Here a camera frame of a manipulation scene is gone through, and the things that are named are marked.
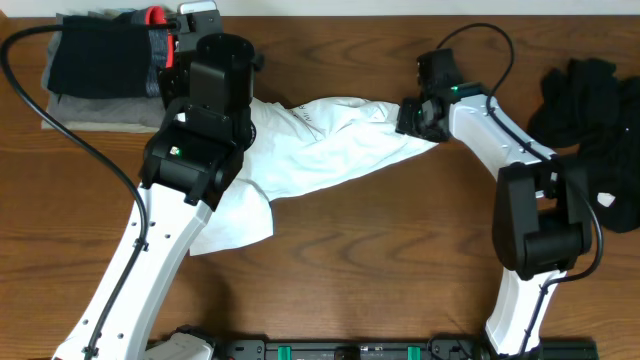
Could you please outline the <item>white t-shirt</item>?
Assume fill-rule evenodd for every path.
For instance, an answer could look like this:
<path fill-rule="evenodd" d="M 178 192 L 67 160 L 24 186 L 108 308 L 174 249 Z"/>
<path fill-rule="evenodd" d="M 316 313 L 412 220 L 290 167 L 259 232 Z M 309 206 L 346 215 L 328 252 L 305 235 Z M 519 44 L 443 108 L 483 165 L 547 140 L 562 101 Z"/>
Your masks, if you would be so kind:
<path fill-rule="evenodd" d="M 191 255 L 273 236 L 273 200 L 336 186 L 434 148 L 432 142 L 397 133 L 399 109 L 394 103 L 355 97 L 317 99 L 291 109 L 254 100 L 254 143 L 192 243 Z"/>

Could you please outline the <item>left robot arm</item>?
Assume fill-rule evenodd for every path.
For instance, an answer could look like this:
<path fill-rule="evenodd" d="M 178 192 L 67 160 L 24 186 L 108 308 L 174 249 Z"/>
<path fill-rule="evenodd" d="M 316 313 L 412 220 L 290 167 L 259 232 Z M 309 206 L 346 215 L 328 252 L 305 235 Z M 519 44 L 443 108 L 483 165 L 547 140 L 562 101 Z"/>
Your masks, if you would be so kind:
<path fill-rule="evenodd" d="M 253 45 L 223 31 L 212 1 L 184 3 L 168 22 L 175 60 L 159 74 L 166 113 L 144 149 L 142 206 L 57 359 L 142 358 L 188 248 L 256 136 L 250 104 L 263 61 Z"/>

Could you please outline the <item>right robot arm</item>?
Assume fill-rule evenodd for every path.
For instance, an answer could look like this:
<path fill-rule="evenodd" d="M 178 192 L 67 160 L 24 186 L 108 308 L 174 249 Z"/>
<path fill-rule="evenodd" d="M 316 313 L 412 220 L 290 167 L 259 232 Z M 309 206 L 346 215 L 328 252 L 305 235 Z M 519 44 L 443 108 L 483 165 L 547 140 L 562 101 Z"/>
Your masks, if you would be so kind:
<path fill-rule="evenodd" d="M 503 273 L 483 351 L 539 357 L 552 294 L 591 248 L 591 216 L 580 197 L 586 175 L 528 136 L 484 85 L 465 81 L 452 50 L 420 55 L 417 82 L 419 95 L 401 103 L 397 132 L 434 143 L 456 139 L 496 180 L 492 243 Z"/>

